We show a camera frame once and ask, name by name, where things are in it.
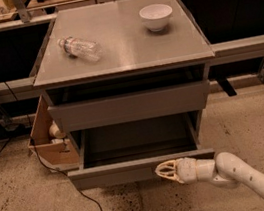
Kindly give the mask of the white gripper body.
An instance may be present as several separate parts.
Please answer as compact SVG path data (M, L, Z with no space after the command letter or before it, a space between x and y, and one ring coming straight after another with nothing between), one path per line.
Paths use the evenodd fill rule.
M178 179L183 184L212 180L216 174L215 161L212 159L178 159L176 168Z

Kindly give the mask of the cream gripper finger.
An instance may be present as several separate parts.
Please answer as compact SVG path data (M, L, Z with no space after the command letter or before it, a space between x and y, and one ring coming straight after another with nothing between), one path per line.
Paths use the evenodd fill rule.
M164 172L164 171L157 172L157 175L159 177L163 177L164 179L169 179L169 180L184 184L184 181L180 178L176 169L172 169L172 170L166 171L166 172Z
M176 165L177 162L171 159L160 163L155 170L157 174L172 172L176 170Z

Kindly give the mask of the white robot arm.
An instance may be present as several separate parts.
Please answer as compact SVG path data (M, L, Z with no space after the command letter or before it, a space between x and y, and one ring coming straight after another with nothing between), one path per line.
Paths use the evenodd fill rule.
M217 187L246 185L264 200L264 174L231 153L219 153L214 159L179 158L160 163L155 172L160 177L181 184L209 182Z

